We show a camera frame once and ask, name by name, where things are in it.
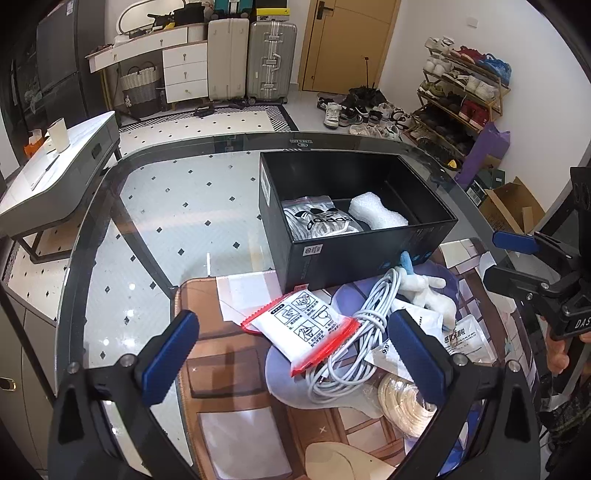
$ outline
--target blue shoe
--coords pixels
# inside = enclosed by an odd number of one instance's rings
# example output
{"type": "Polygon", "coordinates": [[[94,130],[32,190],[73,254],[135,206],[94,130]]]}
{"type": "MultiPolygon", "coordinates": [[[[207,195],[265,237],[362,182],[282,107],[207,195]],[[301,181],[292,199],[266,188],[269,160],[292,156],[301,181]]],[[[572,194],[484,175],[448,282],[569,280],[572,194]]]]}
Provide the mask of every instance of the blue shoe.
{"type": "Polygon", "coordinates": [[[501,78],[505,86],[509,86],[511,80],[511,65],[502,60],[496,59],[492,54],[487,53],[484,60],[477,60],[476,64],[501,78]]]}

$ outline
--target door handle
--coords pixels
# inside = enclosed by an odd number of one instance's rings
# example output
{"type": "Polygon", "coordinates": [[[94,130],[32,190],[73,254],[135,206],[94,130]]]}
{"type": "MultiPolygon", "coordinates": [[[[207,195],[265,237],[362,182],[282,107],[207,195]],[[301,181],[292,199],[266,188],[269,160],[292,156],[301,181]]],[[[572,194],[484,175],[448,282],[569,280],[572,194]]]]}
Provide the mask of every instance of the door handle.
{"type": "Polygon", "coordinates": [[[316,20],[322,20],[322,13],[324,10],[334,11],[334,8],[328,8],[324,6],[324,2],[318,2],[318,13],[316,14],[316,20]]]}
{"type": "Polygon", "coordinates": [[[12,378],[0,377],[0,389],[7,392],[14,392],[17,389],[17,384],[12,378]]]}

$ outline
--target desk drawer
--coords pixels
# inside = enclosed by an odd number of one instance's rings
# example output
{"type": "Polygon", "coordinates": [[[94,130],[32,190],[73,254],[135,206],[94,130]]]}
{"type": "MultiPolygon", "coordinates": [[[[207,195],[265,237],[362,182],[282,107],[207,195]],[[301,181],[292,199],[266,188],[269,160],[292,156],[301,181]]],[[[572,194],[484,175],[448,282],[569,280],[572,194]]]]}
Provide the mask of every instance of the desk drawer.
{"type": "Polygon", "coordinates": [[[176,65],[164,69],[165,85],[174,85],[176,83],[192,82],[194,80],[207,79],[207,62],[199,61],[187,65],[176,65]]]}
{"type": "Polygon", "coordinates": [[[207,42],[168,48],[162,52],[164,68],[207,61],[207,42]]]}
{"type": "Polygon", "coordinates": [[[168,103],[201,98],[207,96],[207,80],[177,83],[166,86],[166,101],[168,103]]]}
{"type": "Polygon", "coordinates": [[[187,43],[187,27],[173,28],[130,40],[127,43],[99,53],[90,59],[90,71],[104,69],[114,63],[136,57],[142,53],[187,43]]]}

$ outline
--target plastic bag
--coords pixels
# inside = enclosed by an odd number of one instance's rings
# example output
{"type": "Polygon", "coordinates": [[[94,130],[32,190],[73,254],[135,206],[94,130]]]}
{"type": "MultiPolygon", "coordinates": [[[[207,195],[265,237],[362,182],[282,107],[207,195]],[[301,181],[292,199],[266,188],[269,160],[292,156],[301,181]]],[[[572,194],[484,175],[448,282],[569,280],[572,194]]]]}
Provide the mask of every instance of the plastic bag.
{"type": "Polygon", "coordinates": [[[299,290],[272,301],[241,326],[265,335],[291,362],[293,377],[328,358],[360,325],[308,290],[299,290]]]}
{"type": "MultiPolygon", "coordinates": [[[[406,310],[415,322],[423,329],[427,335],[434,336],[443,344],[443,315],[432,310],[417,307],[411,303],[402,300],[394,299],[390,310],[406,310]]],[[[386,340],[382,345],[377,346],[365,356],[365,361],[368,361],[376,367],[380,367],[386,372],[396,374],[406,380],[413,381],[410,373],[404,366],[400,355],[394,348],[390,339],[386,340]]]]}
{"type": "Polygon", "coordinates": [[[474,315],[468,315],[459,321],[454,331],[444,337],[443,346],[450,355],[463,353],[474,363],[492,364],[496,360],[474,315]]]}
{"type": "Polygon", "coordinates": [[[363,231],[351,215],[335,207],[327,196],[302,197],[281,205],[294,240],[363,231]]]}

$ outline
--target glass table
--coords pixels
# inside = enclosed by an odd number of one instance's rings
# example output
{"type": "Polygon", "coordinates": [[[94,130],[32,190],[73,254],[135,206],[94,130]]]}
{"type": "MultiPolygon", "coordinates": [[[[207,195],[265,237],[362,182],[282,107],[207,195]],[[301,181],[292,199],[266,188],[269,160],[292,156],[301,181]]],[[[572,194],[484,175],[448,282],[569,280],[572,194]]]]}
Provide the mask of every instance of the glass table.
{"type": "MultiPolygon", "coordinates": [[[[101,367],[112,365],[125,353],[138,353],[170,323],[175,305],[178,309],[179,287],[189,280],[273,269],[258,212],[259,154],[271,150],[400,155],[458,218],[446,242],[479,239],[497,264],[512,268],[507,253],[492,245],[493,230],[448,172],[426,153],[404,143],[289,132],[198,138],[147,147],[107,172],[80,228],[60,301],[57,380],[70,362],[101,367]]],[[[504,361],[506,349],[511,350],[505,346],[505,352],[499,352],[503,348],[496,348],[500,361],[504,361]]],[[[199,448],[191,448],[186,435],[194,420],[181,413],[180,393],[177,381],[152,412],[185,460],[199,465],[199,448]]],[[[128,462],[141,470],[141,459],[115,406],[106,402],[104,408],[128,462]]],[[[265,422],[266,414],[258,414],[265,422]]],[[[355,423],[355,419],[341,420],[355,423]]],[[[202,419],[202,429],[206,425],[202,419]]],[[[287,463],[293,464],[287,456],[287,463]]],[[[276,472],[263,477],[296,478],[297,472],[295,467],[290,470],[279,465],[276,472]]],[[[253,475],[246,478],[261,478],[262,474],[253,475]]],[[[212,476],[235,478],[232,472],[223,473],[219,465],[215,472],[205,474],[208,480],[213,480],[212,476]]]]}

